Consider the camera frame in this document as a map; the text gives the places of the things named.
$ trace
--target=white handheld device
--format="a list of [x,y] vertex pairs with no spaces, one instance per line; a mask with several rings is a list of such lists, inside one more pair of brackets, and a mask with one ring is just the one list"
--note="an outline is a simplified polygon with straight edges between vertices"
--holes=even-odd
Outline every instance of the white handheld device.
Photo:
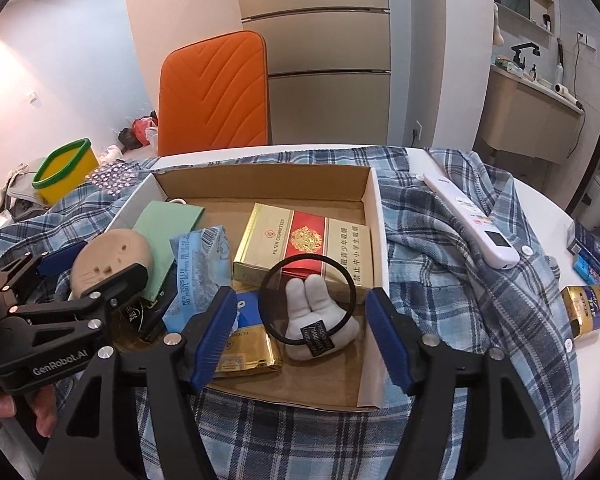
[[492,269],[510,269],[520,255],[493,224],[456,184],[444,176],[424,174],[424,182],[451,209],[478,243],[484,261]]

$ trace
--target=round table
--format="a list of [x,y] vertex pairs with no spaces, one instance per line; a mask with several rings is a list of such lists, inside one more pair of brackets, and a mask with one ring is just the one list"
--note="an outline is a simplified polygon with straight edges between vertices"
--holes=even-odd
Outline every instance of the round table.
[[[165,156],[156,162],[154,168],[204,164],[263,153],[359,147],[349,144],[295,144],[231,148]],[[407,148],[407,153],[411,173],[440,172],[440,168],[424,150]],[[544,252],[553,256],[560,265],[560,290],[567,285],[584,285],[582,279],[572,269],[573,256],[566,249],[567,229],[572,221],[570,216],[527,184],[516,180],[515,187],[522,209],[540,240]],[[580,454],[576,462],[577,476],[600,448],[600,331],[576,341],[575,348],[578,352],[581,391],[580,429],[576,435],[580,440]]]

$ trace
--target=black faucet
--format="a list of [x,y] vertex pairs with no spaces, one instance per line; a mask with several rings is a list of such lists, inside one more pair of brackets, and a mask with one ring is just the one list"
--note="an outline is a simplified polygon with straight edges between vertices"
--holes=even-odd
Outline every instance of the black faucet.
[[535,56],[540,57],[540,47],[537,46],[535,43],[523,43],[520,45],[514,45],[511,47],[511,49],[516,53],[516,55],[513,57],[513,62],[518,65],[522,70],[525,69],[525,61],[526,61],[526,57],[522,58],[522,61],[520,61],[520,51],[525,49],[525,48],[533,48],[533,53]]

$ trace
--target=round beige object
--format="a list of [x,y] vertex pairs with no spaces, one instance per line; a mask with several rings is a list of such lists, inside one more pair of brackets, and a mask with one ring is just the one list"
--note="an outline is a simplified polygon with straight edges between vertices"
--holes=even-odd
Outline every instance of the round beige object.
[[112,229],[96,236],[80,251],[71,269],[71,290],[80,298],[85,290],[132,264],[151,270],[153,262],[151,247],[140,233]]

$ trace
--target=yellow trash bin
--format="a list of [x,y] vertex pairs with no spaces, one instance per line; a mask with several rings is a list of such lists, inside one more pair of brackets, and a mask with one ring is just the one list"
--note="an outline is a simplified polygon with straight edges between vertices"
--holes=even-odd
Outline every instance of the yellow trash bin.
[[80,186],[84,178],[98,167],[91,141],[70,142],[49,155],[33,178],[33,189],[49,205]]

